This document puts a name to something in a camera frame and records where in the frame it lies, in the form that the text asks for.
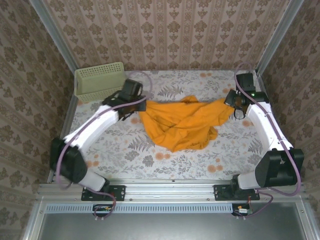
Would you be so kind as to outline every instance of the table surface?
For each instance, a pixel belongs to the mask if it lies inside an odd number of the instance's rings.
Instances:
[[[151,100],[175,102],[195,95],[201,102],[225,98],[235,88],[234,72],[227,70],[146,71],[152,78]],[[150,84],[141,73],[133,80]],[[254,84],[260,90],[256,76]],[[79,102],[71,131],[89,119],[101,101]],[[197,179],[229,180],[233,175],[252,171],[264,155],[252,122],[246,117],[229,120],[218,130],[218,137],[202,150],[170,152],[155,145],[147,136],[139,115],[108,128],[89,148],[84,158],[90,170],[108,179]]]

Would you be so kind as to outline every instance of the orange towel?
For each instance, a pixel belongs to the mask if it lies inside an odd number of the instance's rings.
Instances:
[[[156,145],[172,152],[199,150],[217,138],[214,126],[224,124],[234,112],[232,107],[224,104],[224,100],[198,102],[195,96],[172,103],[148,100],[146,111],[139,112],[139,115],[146,133]]]

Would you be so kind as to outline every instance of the aluminum frame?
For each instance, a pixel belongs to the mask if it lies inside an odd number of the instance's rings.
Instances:
[[[228,184],[227,180],[139,180],[139,179],[111,179],[111,185],[126,185],[126,204],[195,204],[214,205],[217,203],[245,203],[246,201],[215,201],[213,185]],[[279,187],[280,190],[290,193],[295,186]],[[110,201],[81,201],[83,188],[72,185],[67,191],[61,190],[55,183],[39,186],[35,204],[25,231],[23,240],[37,240],[46,214],[47,204],[111,204]],[[307,194],[301,187],[299,194],[293,197],[283,196],[266,189],[271,193],[275,203],[295,203],[299,218],[308,240],[320,240],[319,229],[309,203],[306,203]],[[259,203],[269,201],[268,197],[260,195]]]

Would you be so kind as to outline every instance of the patterned tablecloth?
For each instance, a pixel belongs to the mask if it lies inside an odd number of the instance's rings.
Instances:
[[[195,95],[199,101],[225,98],[235,87],[232,71],[146,71],[153,83],[151,99],[157,102],[179,101]],[[141,73],[131,77],[143,83]],[[259,90],[257,78],[255,86]],[[76,130],[100,106],[101,101],[79,102],[71,132]],[[113,179],[198,179],[229,180],[232,175],[255,168],[263,156],[262,144],[252,122],[233,116],[218,130],[218,138],[202,150],[170,152],[155,145],[147,136],[139,115],[133,114],[108,128],[89,148],[85,159],[91,170]]]

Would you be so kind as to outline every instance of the vented metal strip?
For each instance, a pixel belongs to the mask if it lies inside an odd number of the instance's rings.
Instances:
[[[93,213],[93,203],[48,203],[46,214],[85,214]],[[232,213],[231,203],[194,203],[194,204],[137,204],[118,203],[114,213],[118,214],[210,214]]]

